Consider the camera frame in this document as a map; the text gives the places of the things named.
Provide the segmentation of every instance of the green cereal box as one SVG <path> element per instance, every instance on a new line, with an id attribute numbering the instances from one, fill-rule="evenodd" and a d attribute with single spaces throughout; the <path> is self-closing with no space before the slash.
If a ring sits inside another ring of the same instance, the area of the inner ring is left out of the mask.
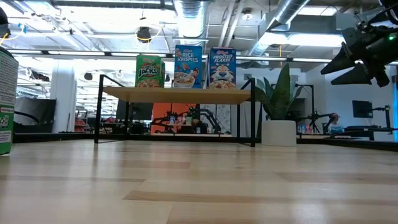
<path id="1" fill-rule="evenodd" d="M 161 87 L 162 59 L 159 56 L 138 55 L 136 87 Z"/>
<path id="2" fill-rule="evenodd" d="M 162 72 L 160 74 L 162 74 L 160 79 L 160 87 L 164 87 L 164 80 L 166 78 L 166 64 L 164 62 L 162 62 Z"/>

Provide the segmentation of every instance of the computer monitor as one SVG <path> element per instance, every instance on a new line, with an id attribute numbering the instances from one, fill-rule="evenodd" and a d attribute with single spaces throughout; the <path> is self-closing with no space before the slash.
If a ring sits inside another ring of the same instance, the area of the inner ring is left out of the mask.
<path id="1" fill-rule="evenodd" d="M 134 103 L 134 120 L 152 120 L 152 110 L 154 104 L 153 103 Z M 126 102 L 123 100 L 119 100 L 118 110 L 116 111 L 116 119 L 125 119 L 126 113 Z M 133 113 L 133 104 L 130 104 L 129 114 Z"/>
<path id="2" fill-rule="evenodd" d="M 372 102 L 353 100 L 354 118 L 373 118 Z"/>

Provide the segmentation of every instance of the person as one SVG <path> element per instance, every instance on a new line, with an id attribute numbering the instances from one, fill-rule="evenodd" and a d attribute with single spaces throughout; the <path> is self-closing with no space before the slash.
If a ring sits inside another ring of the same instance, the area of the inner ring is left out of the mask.
<path id="1" fill-rule="evenodd" d="M 340 116 L 338 116 L 337 113 L 332 113 L 331 114 L 331 118 L 333 119 L 333 121 L 329 125 L 329 133 L 330 134 L 343 133 L 344 129 L 341 126 L 341 124 L 338 123 L 338 120 L 339 120 Z"/>

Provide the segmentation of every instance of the desk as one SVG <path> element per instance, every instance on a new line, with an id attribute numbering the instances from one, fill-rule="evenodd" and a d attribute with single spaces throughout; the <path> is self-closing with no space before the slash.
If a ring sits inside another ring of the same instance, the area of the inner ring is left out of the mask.
<path id="1" fill-rule="evenodd" d="M 104 87 L 104 78 L 111 80 L 120 87 Z M 95 124 L 94 142 L 98 143 L 100 135 L 100 119 L 103 92 L 115 96 L 126 102 L 126 118 L 124 125 L 125 139 L 129 139 L 127 132 L 129 103 L 198 103 L 198 104 L 222 104 L 237 105 L 237 139 L 240 137 L 240 104 L 245 101 L 251 102 L 251 147 L 256 145 L 256 114 L 255 114 L 255 79 L 249 79 L 240 90 L 220 89 L 191 89 L 191 88 L 130 88 L 113 80 L 106 75 L 99 76 L 97 114 Z"/>

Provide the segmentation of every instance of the potted plant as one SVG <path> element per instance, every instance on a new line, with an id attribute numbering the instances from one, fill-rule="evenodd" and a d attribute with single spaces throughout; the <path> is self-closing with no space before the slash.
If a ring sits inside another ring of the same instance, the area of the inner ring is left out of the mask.
<path id="1" fill-rule="evenodd" d="M 270 121 L 261 124 L 261 143 L 268 146 L 295 146 L 296 123 L 285 120 L 293 101 L 300 95 L 302 86 L 294 94 L 296 83 L 290 83 L 290 68 L 286 65 L 279 74 L 275 89 L 264 77 L 257 79 L 256 100 L 260 101 Z"/>

